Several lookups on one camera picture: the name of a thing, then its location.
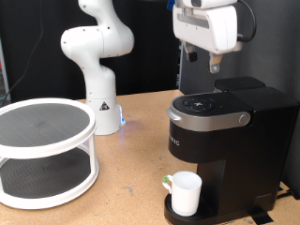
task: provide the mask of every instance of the coffee maker button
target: coffee maker button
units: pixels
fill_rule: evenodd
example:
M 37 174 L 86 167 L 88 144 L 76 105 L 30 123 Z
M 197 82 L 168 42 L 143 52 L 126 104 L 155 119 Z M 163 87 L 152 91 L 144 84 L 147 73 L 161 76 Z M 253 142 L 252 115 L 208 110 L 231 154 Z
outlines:
M 189 106 L 189 101 L 188 100 L 184 101 L 184 106 Z
M 247 114 L 242 114 L 239 119 L 239 123 L 241 125 L 246 125 L 249 121 L 250 121 L 250 116 L 248 116 Z

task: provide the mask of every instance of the coffee mug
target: coffee mug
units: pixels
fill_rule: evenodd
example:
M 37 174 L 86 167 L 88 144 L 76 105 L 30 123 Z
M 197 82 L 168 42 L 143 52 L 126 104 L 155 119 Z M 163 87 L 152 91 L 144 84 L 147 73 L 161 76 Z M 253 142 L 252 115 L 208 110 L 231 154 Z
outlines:
M 200 199 L 202 179 L 194 172 L 177 172 L 173 176 L 165 175 L 162 185 L 172 194 L 172 210 L 183 217 L 197 212 Z

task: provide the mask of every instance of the table surface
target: table surface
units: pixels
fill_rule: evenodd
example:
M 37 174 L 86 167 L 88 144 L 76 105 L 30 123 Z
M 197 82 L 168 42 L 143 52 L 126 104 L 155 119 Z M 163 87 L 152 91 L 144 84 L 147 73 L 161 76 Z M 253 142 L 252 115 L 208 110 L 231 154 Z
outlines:
M 127 123 L 112 135 L 96 136 L 96 183 L 81 197 L 50 209 L 20 210 L 0 204 L 0 225 L 168 225 L 163 214 L 168 190 L 161 185 L 162 177 L 178 171 L 196 172 L 197 168 L 168 150 L 169 117 L 165 110 L 180 95 L 174 90 L 117 97 Z M 271 224 L 300 224 L 299 212 L 300 201 L 292 196 L 279 199 L 269 212 L 275 221 Z M 223 224 L 255 223 L 245 217 Z

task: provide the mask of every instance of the green mug handle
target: green mug handle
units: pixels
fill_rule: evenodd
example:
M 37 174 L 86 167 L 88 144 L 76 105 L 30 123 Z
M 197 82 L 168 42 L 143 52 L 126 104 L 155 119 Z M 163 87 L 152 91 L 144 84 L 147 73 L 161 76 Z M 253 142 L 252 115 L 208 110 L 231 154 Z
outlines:
M 172 194 L 172 188 L 170 185 L 168 185 L 167 181 L 170 180 L 171 182 L 173 181 L 173 177 L 171 175 L 165 175 L 162 178 L 162 185 L 169 190 L 169 193 Z

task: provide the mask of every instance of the silver trim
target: silver trim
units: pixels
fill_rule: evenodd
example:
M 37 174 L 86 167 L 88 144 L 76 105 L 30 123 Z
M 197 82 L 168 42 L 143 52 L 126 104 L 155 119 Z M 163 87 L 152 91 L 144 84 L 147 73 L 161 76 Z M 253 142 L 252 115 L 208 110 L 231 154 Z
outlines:
M 3 75 L 3 80 L 4 80 L 4 86 L 6 88 L 6 93 L 8 93 L 8 91 L 9 91 L 8 74 L 7 74 L 7 70 L 6 70 L 6 64 L 4 61 L 1 38 L 0 38 L 0 61 L 2 62 L 2 75 Z
M 193 116 L 185 114 L 176 110 L 173 103 L 176 97 L 171 102 L 170 109 L 166 110 L 166 114 L 170 117 L 171 121 L 183 129 L 188 129 L 197 132 L 208 132 L 213 130 L 221 130 L 228 128 L 240 128 L 246 126 L 250 121 L 250 114 L 248 112 L 238 112 L 214 116 Z M 240 118 L 246 116 L 248 121 L 240 124 Z
M 197 17 L 191 17 L 191 16 L 184 16 L 182 14 L 177 14 L 177 19 L 178 19 L 178 21 L 183 22 L 183 23 L 189 23 L 192 25 L 197 25 L 197 26 L 209 29 L 208 21 L 204 20 L 204 19 L 200 19 Z

